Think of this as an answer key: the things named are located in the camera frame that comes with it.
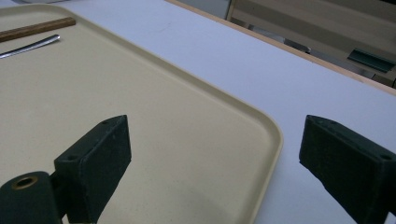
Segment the tray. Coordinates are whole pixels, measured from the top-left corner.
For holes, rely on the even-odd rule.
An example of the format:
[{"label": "tray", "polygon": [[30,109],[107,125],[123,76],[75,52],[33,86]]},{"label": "tray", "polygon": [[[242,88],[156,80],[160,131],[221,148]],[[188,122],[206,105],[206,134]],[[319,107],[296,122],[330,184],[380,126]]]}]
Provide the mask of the tray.
[{"label": "tray", "polygon": [[2,30],[77,25],[0,44],[61,41],[0,60],[0,184],[126,114],[133,158],[100,223],[252,223],[282,147],[264,113],[66,9],[0,9]]}]

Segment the table surface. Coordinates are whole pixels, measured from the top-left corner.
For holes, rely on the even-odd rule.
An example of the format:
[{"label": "table surface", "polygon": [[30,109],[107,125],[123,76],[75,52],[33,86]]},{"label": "table surface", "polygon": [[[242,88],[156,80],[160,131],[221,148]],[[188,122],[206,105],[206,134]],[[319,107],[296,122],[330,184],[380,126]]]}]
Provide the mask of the table surface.
[{"label": "table surface", "polygon": [[[0,0],[0,7],[17,6]],[[265,111],[284,146],[256,223],[355,223],[299,163],[305,116],[336,120],[396,152],[396,97],[163,0],[62,6]]]}]

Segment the metal spoon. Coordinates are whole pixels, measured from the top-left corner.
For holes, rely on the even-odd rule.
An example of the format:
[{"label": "metal spoon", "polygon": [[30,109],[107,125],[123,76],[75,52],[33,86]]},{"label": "metal spoon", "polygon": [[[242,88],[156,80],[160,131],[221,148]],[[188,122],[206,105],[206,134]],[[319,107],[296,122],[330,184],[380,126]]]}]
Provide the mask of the metal spoon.
[{"label": "metal spoon", "polygon": [[11,50],[11,51],[7,51],[7,52],[4,52],[4,53],[1,53],[0,54],[0,59],[9,57],[9,56],[12,56],[12,55],[15,55],[15,54],[23,53],[23,52],[26,52],[26,51],[31,50],[31,49],[37,49],[37,48],[46,46],[46,45],[48,45],[48,44],[50,44],[52,42],[55,42],[55,41],[59,40],[59,38],[61,38],[59,35],[52,35],[52,36],[47,37],[45,39],[39,40],[39,41],[37,41],[37,42],[35,42],[33,44],[26,45],[26,46],[18,48],[18,49],[14,49],[14,50]]}]

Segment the bolt hole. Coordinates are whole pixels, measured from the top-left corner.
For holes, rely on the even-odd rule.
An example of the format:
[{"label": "bolt hole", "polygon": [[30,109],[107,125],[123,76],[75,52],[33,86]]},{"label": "bolt hole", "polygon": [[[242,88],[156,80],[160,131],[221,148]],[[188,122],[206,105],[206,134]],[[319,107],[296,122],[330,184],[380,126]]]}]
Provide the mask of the bolt hole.
[{"label": "bolt hole", "polygon": [[78,157],[78,156],[76,156],[76,155],[70,155],[70,156],[67,157],[67,160],[68,160],[68,161],[73,161],[73,160],[75,160],[77,157]]},{"label": "bolt hole", "polygon": [[386,160],[386,161],[392,160],[392,158],[391,158],[390,156],[387,156],[387,155],[381,155],[380,157],[381,157],[382,159]]},{"label": "bolt hole", "polygon": [[26,189],[37,182],[37,176],[27,176],[12,184],[13,189]]}]

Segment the wooden stick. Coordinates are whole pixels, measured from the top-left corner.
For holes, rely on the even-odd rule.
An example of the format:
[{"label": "wooden stick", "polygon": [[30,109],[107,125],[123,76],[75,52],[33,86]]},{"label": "wooden stick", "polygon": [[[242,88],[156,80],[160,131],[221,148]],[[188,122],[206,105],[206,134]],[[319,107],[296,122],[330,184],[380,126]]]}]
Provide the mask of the wooden stick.
[{"label": "wooden stick", "polygon": [[76,24],[76,20],[67,17],[56,21],[46,21],[35,25],[24,26],[21,28],[0,32],[0,43],[8,40],[21,38],[28,35],[36,35],[51,30],[64,28]]}]

